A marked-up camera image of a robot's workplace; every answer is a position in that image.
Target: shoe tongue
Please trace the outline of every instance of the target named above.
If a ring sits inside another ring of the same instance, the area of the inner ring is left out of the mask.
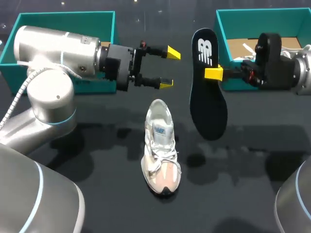
[[[173,126],[164,120],[156,120],[152,124],[154,141],[160,145],[169,145],[172,142]]]

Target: shoe sole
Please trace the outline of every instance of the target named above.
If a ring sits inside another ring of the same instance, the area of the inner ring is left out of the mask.
[[[201,52],[198,41],[211,43],[212,64],[200,61]],[[218,41],[215,32],[203,28],[197,30],[192,38],[193,76],[190,93],[190,114],[199,134],[208,141],[221,138],[227,126],[227,105],[217,80],[204,78],[205,68],[218,67]]]
[[[141,171],[142,171],[142,174],[145,178],[145,182],[147,183],[147,186],[149,188],[149,190],[151,191],[152,194],[154,194],[155,196],[158,196],[158,197],[170,197],[172,195],[174,195],[177,191],[178,191],[178,188],[179,188],[179,184],[180,184],[180,177],[179,177],[179,181],[178,181],[178,187],[175,189],[174,192],[170,192],[169,194],[164,194],[163,192],[161,193],[158,193],[156,192],[148,183],[148,180],[147,180],[147,177],[146,177],[146,174],[144,172],[144,168],[145,168],[145,160],[144,160],[144,157],[141,159],[141,162],[140,162],[140,165],[141,165]]]

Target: shoelace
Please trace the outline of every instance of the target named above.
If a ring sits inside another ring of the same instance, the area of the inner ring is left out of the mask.
[[[151,141],[151,150],[154,153],[155,163],[148,168],[150,173],[155,173],[159,171],[161,168],[162,163],[173,163],[177,166],[179,174],[181,174],[180,164],[174,160],[176,155],[175,150],[175,140],[173,141],[172,145],[159,145],[156,144],[154,141]]]

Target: sneaker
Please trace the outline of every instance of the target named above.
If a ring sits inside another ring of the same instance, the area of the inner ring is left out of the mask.
[[[145,154],[141,160],[145,180],[156,194],[172,194],[179,186],[173,119],[162,100],[151,103],[145,121]]]

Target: cardboard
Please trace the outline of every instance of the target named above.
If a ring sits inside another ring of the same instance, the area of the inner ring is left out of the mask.
[[[253,50],[257,44],[258,39],[229,39],[227,40],[229,50],[232,56],[232,59],[243,56],[252,55],[243,44],[247,44]],[[301,46],[296,37],[282,37],[282,46],[289,49],[300,49]]]
[[[101,42],[101,46],[103,47],[108,47],[109,45],[110,45],[110,42],[108,41]]]

